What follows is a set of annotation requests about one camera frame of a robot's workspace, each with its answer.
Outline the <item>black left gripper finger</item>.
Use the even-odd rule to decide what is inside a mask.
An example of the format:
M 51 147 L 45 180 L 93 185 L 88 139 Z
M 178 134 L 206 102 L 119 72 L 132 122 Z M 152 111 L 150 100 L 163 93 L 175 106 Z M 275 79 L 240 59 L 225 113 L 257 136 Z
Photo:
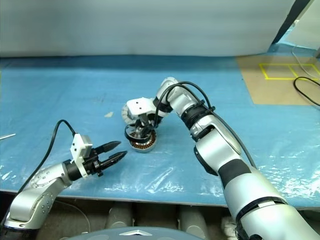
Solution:
M 100 163 L 100 168 L 101 168 L 101 169 L 106 169 L 106 168 L 109 168 L 109 167 L 112 166 L 112 165 L 115 165 L 115 164 L 118 163 L 122 158 L 124 158 L 127 153 L 128 153 L 128 152 L 125 150 L 125 151 L 120 151 L 120 152 L 117 152 L 117 153 L 111 155 L 107 160 L 102 161 L 102 162 Z
M 119 144 L 121 144 L 121 141 L 117 141 L 117 140 L 102 144 L 102 145 L 96 147 L 96 153 L 102 154 L 102 153 L 109 152 L 109 151 L 113 150 L 114 148 L 116 148 Z

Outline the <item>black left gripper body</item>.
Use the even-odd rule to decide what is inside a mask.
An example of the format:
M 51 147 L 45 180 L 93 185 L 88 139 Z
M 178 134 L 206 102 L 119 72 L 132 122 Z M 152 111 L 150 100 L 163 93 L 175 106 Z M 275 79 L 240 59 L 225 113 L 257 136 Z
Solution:
M 84 169 L 88 175 L 97 174 L 98 177 L 103 175 L 102 162 L 99 160 L 99 154 L 103 152 L 101 147 L 92 148 L 89 156 L 84 158 Z

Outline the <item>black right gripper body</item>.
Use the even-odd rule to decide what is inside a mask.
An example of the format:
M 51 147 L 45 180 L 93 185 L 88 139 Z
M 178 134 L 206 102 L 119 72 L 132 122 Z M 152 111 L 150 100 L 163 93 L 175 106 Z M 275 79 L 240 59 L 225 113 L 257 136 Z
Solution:
M 138 120 L 141 121 L 143 124 L 143 129 L 148 128 L 148 121 L 149 120 L 154 120 L 155 121 L 156 115 L 154 113 L 143 113 L 138 115 Z

